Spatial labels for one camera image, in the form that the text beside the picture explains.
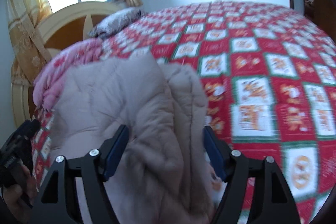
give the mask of pillow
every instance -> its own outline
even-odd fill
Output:
[[[145,16],[147,13],[140,8],[127,8],[106,17],[89,33],[89,37],[107,38],[120,32],[123,28]]]

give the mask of hand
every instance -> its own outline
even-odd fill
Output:
[[[215,190],[216,192],[219,192],[222,188],[222,179],[216,175],[214,168],[210,164],[208,164],[208,170],[211,175],[212,189]]]
[[[26,194],[30,198],[30,204],[33,205],[34,199],[37,196],[36,181],[30,175],[30,171],[26,166],[22,166],[22,169],[27,177],[27,192]],[[12,185],[9,188],[3,189],[3,200],[5,201],[8,209],[12,215],[21,223],[27,223],[31,209],[20,199],[23,194],[23,190],[19,185]]]

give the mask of bedspread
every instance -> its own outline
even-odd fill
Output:
[[[209,99],[205,124],[247,157],[273,156],[309,223],[336,182],[335,49],[291,9],[215,1],[147,15],[104,41],[103,58],[151,51],[159,63],[197,70]],[[37,115],[45,119],[41,110]],[[35,146],[47,155],[48,132],[39,134]],[[47,156],[37,154],[41,179]],[[249,179],[241,223],[253,185]]]

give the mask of bed frame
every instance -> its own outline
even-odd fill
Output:
[[[122,8],[109,2],[83,2],[68,6],[52,14],[37,26],[45,48],[54,57],[61,50],[85,40],[87,33],[106,16]],[[31,116],[36,108],[33,103],[33,88],[11,85],[12,108],[16,127]]]

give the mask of patterned bedspread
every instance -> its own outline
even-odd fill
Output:
[[[303,223],[318,212],[336,182],[336,46],[315,24],[281,6],[215,1],[151,13],[103,47],[104,58],[150,51],[159,63],[192,66],[209,97],[205,124],[247,157],[276,159]],[[41,181],[52,115],[36,115],[44,126],[33,140]]]

